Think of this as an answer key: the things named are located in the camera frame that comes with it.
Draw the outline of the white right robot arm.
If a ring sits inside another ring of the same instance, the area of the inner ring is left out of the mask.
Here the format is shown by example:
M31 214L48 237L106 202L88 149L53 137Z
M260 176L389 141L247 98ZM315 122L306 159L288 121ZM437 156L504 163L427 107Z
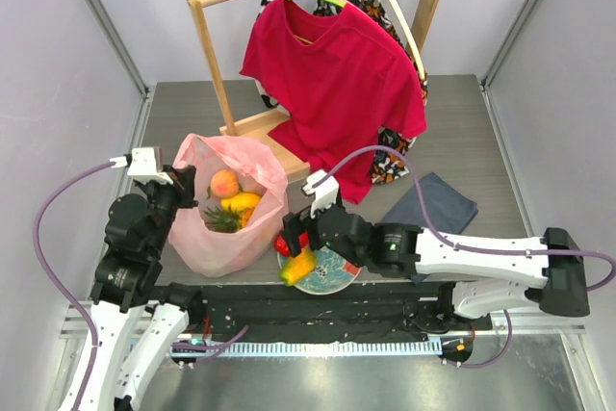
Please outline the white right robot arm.
M549 228L539 238L490 239L442 234L417 225L371 224L342 206L283 219L280 236L292 256L307 235L358 268L387 278L456 273L470 276L439 293L436 321L447 329L491 312L537 307L549 315L583 318L590 306L583 258L569 233Z

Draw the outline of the orange pineapple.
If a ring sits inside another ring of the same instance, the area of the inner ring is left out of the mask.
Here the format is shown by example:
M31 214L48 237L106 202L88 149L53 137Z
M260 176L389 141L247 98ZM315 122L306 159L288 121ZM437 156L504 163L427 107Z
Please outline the orange pineapple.
M204 211L204 222L206 227L213 232L236 233L247 226L253 212L253 208L240 211L225 210L220 207L207 208Z

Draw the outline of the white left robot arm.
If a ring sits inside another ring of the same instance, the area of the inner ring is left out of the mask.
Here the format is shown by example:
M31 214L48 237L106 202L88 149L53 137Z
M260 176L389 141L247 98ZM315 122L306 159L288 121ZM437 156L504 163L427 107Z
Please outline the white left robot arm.
M159 168L110 206L108 246L90 292L91 331L63 410L138 410L155 372L182 332L204 323L200 295L171 283L155 290L171 226L196 206L196 169Z

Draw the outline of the red bell pepper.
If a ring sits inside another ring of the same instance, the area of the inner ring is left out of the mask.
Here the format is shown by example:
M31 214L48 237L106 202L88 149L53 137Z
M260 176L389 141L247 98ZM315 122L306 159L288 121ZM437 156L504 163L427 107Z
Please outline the red bell pepper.
M304 232L299 236L299 244L301 249L309 245L309 236L307 232ZM280 255L284 257L293 256L293 253L289 249L288 244L281 234L276 237L273 247Z

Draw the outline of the yellow green mango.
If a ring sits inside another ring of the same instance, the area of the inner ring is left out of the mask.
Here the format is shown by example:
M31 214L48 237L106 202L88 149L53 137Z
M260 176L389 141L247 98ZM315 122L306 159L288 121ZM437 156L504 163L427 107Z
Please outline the yellow green mango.
M283 265L279 277L286 286L293 286L317 266L317 254L304 248L296 257L290 257Z

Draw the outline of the orange peach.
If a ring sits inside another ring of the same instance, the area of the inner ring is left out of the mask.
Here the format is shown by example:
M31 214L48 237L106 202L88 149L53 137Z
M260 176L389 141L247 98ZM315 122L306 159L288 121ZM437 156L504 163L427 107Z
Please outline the orange peach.
M208 195L225 199L233 197L240 190L241 184L236 172L230 169L222 169L212 176Z

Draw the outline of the pink plastic bag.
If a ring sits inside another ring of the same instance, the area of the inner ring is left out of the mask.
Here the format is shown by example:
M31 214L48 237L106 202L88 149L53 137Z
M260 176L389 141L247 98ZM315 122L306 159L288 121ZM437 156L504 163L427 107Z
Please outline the pink plastic bag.
M245 137L187 135L175 156L176 168L194 166L197 205L178 211L168 236L170 245L193 271L221 277L256 262L271 248L289 212L284 168L265 144ZM253 213L234 232L216 231L207 213L222 209L209 190L212 177L233 171L244 193L261 197Z

